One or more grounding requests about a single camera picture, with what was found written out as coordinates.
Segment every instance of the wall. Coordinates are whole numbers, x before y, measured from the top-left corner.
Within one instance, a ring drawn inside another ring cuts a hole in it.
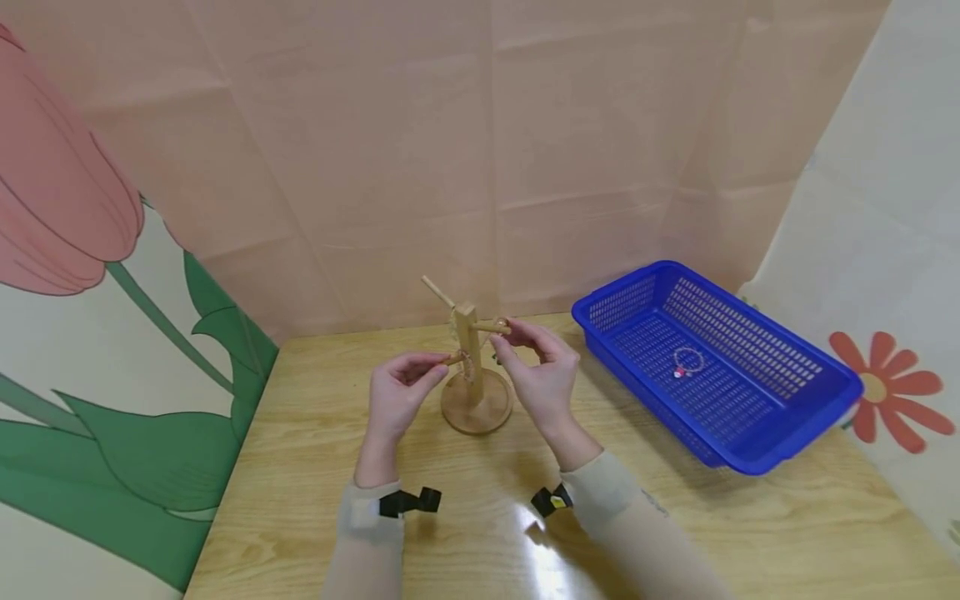
[[[3,0],[275,340],[755,272],[889,0]]]
[[[0,25],[4,598],[179,598],[276,346]]]
[[[893,3],[743,293],[861,373],[842,426],[960,561],[958,27]]]

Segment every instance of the wrist strap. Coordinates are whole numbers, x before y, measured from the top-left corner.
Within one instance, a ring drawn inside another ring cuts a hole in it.
[[[530,500],[530,504],[540,513],[540,516],[547,518],[559,509],[571,508],[573,506],[573,499],[570,498],[570,494],[567,493],[564,484],[560,484],[557,486],[557,489],[552,492],[547,488],[540,488],[540,491],[534,494],[533,499]]]
[[[380,516],[398,518],[407,511],[422,511],[436,513],[440,510],[442,494],[431,488],[421,488],[420,496],[399,490],[380,498]]]

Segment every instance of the left hand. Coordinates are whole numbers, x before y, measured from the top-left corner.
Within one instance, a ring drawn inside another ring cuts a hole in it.
[[[449,372],[442,361],[449,354],[407,352],[373,370],[370,377],[370,419],[353,479],[361,488],[397,480],[396,445],[414,422],[427,395]]]

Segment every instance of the wooden base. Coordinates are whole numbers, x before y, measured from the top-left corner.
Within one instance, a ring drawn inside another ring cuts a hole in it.
[[[514,410],[514,390],[503,376],[483,369],[484,398],[473,409],[469,407],[469,394],[464,374],[459,372],[444,386],[440,396],[440,409],[450,426],[471,436],[493,432],[507,422]]]

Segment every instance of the pink tulip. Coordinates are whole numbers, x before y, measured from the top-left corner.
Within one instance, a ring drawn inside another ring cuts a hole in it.
[[[0,25],[0,283],[79,294],[142,229],[136,189]]]

